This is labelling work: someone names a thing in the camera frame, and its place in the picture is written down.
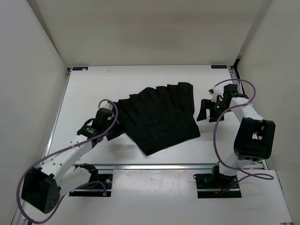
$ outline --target black garment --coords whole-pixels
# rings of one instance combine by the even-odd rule
[[[146,155],[200,136],[191,84],[145,88],[129,96],[118,101],[119,116],[127,135]]]

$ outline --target white wall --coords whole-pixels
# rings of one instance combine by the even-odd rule
[[[300,224],[300,1],[275,0],[239,63],[241,78],[254,83],[254,106],[274,120],[268,164],[276,169],[289,210]],[[245,85],[246,93],[252,91]]]
[[[68,67],[233,65],[262,2],[29,1]]]
[[[0,224],[10,224],[23,171],[41,158],[67,80],[28,3],[0,1]]]

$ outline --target robotic arm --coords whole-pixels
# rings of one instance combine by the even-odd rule
[[[206,110],[210,110],[209,122],[217,121],[218,117],[226,109],[246,104],[248,96],[240,94],[236,84],[228,84],[224,87],[223,95],[219,91],[209,90],[212,99],[203,99],[197,121],[206,119]],[[233,152],[224,160],[229,167],[244,168],[252,162],[268,159],[271,155],[275,123],[265,120],[252,107],[236,107],[232,109],[240,122],[240,128],[236,135]],[[212,170],[210,179],[204,181],[209,185],[213,183],[215,187],[223,187],[234,179],[238,170],[231,169],[218,162]]]
[[[80,185],[91,182],[98,170],[89,164],[74,165],[84,154],[92,150],[103,137],[93,137],[106,131],[114,117],[113,106],[108,103],[99,108],[94,119],[89,119],[69,143],[69,151],[54,156],[39,168],[32,168],[25,176],[21,198],[43,213],[49,213],[60,198]],[[111,140],[124,133],[117,122],[106,135]],[[77,147],[73,146],[89,140]]]

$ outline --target white panel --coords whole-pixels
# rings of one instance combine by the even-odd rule
[[[0,224],[23,171],[45,149],[67,69],[24,0],[0,1]]]
[[[36,0],[78,65],[233,65],[262,0]]]
[[[248,178],[242,198],[198,199],[198,171],[114,171],[112,196],[66,197],[47,225],[280,225],[291,222],[275,171],[274,180]],[[36,219],[45,217],[26,205]]]
[[[200,111],[201,99],[211,98],[208,90],[219,81],[228,78],[230,78],[228,69],[211,69],[210,66],[89,67],[86,71],[72,71],[50,152],[68,146],[84,122],[95,117],[98,103],[104,98],[118,101],[129,98],[129,94],[139,93],[146,87],[190,82],[194,86],[194,117],[196,118]],[[204,120],[197,125],[201,137],[150,156],[144,155],[127,135],[109,142],[105,138],[92,151],[84,155],[80,163],[216,163],[218,159],[212,145],[214,123]],[[225,121],[220,123],[217,144],[223,157],[233,151],[233,141],[239,125],[232,112],[227,113]]]
[[[292,218],[300,223],[300,1],[272,3],[239,64],[241,78],[257,88],[255,109],[276,124],[273,153]],[[251,95],[250,88],[245,86]]]

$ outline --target folded black fabric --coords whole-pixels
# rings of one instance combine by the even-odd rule
[[[117,103],[120,120],[146,155],[200,136],[191,84],[145,88],[129,96]]]

